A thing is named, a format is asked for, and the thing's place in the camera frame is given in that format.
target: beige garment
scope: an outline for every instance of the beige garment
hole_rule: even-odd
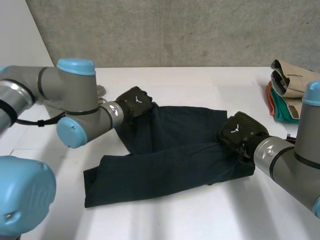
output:
[[[273,89],[283,98],[291,117],[299,119],[307,84],[320,79],[320,73],[278,59],[273,61],[271,68],[274,70],[271,74]]]

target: green garment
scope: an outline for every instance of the green garment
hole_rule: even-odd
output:
[[[282,99],[282,97],[279,96],[273,88],[270,89],[270,92],[272,94],[275,105],[275,118],[286,123],[298,123],[299,120],[293,119],[290,115],[287,104]]]

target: folded clothing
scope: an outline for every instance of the folded clothing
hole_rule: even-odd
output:
[[[282,97],[293,119],[299,119],[302,108],[302,97],[307,84],[320,79],[320,73],[291,65],[275,59],[271,68],[272,87]]]
[[[222,146],[217,135],[227,112],[163,106],[116,129],[128,156],[104,156],[84,171],[85,207],[152,199],[251,176],[253,161]]]
[[[275,104],[275,118],[286,123],[298,123],[299,119],[292,118],[283,98],[273,88],[270,89],[270,92]]]

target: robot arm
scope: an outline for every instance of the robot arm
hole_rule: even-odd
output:
[[[0,68],[0,134],[43,100],[63,102],[57,134],[74,149],[152,108],[152,98],[138,87],[99,104],[95,66],[87,59],[61,59],[57,67],[8,66]],[[46,163],[0,156],[0,240],[16,239],[39,225],[55,194],[56,179]]]
[[[279,186],[320,218],[320,81],[310,82],[303,97],[295,145],[274,136],[244,113],[222,127],[219,138],[243,153]],[[238,131],[231,133],[238,126]]]
[[[0,134],[36,101],[61,100],[65,117],[58,136],[78,148],[119,126],[129,110],[120,100],[98,104],[95,67],[86,59],[61,59],[57,67],[8,66],[0,79]]]

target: black cable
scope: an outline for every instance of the black cable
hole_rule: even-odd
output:
[[[39,120],[39,121],[27,121],[27,120],[21,120],[21,119],[17,119],[15,122],[17,124],[21,124],[21,125],[27,125],[27,126],[38,126],[38,127],[44,127],[46,125],[53,125],[53,124],[57,124],[58,121],[63,118],[66,115],[65,112],[60,113],[59,115],[50,118],[48,120]]]

